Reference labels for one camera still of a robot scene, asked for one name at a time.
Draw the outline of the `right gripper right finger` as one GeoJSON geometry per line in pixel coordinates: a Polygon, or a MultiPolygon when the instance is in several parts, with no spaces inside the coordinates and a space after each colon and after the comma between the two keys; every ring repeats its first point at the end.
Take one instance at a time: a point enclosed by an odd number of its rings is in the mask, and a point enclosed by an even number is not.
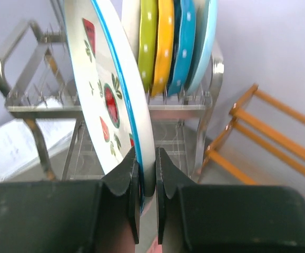
{"type": "Polygon", "coordinates": [[[166,227],[168,223],[180,225],[182,237],[185,237],[182,190],[195,183],[172,162],[164,148],[156,148],[155,154],[158,243],[162,244],[169,231],[166,227]]]}

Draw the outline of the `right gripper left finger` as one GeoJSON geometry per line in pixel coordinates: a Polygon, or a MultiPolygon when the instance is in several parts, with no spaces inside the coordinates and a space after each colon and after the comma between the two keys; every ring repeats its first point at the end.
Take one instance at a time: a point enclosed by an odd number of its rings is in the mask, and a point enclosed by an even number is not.
{"type": "Polygon", "coordinates": [[[101,236],[103,244],[138,244],[140,176],[134,148],[102,178],[101,236]]]}

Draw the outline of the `white strawberry plate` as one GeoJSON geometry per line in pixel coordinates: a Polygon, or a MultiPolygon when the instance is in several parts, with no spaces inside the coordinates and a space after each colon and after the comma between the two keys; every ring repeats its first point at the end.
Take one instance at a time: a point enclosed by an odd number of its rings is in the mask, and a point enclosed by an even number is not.
{"type": "Polygon", "coordinates": [[[84,120],[105,174],[130,150],[144,208],[155,189],[154,136],[136,59],[111,1],[65,1],[67,43],[84,120]]]}

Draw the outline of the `steel dish rack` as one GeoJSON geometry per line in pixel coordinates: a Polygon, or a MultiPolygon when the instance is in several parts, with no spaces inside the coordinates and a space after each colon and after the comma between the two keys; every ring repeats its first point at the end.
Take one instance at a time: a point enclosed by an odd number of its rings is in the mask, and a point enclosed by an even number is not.
{"type": "MultiPolygon", "coordinates": [[[[62,173],[58,178],[89,179],[90,176],[81,174],[81,170],[96,167],[96,153],[84,125],[75,82],[63,79],[51,50],[54,44],[66,45],[63,30],[45,32],[36,21],[21,20],[0,46],[0,92],[5,97],[8,112],[14,118],[30,120],[37,156],[44,169],[54,169],[55,166],[36,120],[75,120],[70,145],[62,162],[62,173]],[[5,63],[28,30],[32,30],[37,46],[16,84],[10,86],[4,73],[5,63]]],[[[165,146],[167,153],[189,176],[202,165],[205,134],[222,85],[224,64],[218,43],[213,44],[210,61],[211,79],[203,80],[193,95],[169,98],[158,95],[148,100],[153,124],[164,130],[175,129],[175,135],[166,133],[163,138],[155,139],[155,143],[165,146]]]]}

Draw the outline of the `brown floral pattern plate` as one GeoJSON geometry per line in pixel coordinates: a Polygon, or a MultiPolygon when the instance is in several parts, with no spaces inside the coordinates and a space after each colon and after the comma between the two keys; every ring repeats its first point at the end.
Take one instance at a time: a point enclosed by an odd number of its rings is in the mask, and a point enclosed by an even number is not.
{"type": "Polygon", "coordinates": [[[140,0],[122,0],[121,23],[136,61],[139,55],[140,0]]]}

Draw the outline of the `pink dotted plate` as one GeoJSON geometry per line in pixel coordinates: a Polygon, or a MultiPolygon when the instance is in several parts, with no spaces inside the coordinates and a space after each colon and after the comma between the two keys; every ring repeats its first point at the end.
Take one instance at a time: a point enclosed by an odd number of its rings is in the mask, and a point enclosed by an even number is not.
{"type": "Polygon", "coordinates": [[[153,240],[150,247],[148,248],[148,250],[146,251],[146,253],[158,253],[158,252],[161,252],[161,248],[160,245],[158,244],[158,238],[156,237],[153,240]]]}

